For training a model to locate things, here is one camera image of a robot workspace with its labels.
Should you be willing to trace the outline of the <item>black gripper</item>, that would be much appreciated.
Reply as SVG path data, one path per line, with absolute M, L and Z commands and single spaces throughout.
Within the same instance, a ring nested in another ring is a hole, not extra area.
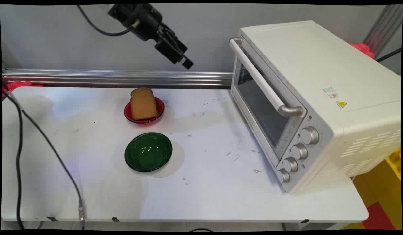
M 186 69 L 193 66 L 193 62 L 185 56 L 187 47 L 178 39 L 174 31 L 166 25 L 160 25 L 162 15 L 151 4 L 122 4 L 125 19 L 122 25 L 126 28 L 133 26 L 132 33 L 139 39 L 155 40 L 155 49 L 158 50 L 173 64 L 181 64 Z

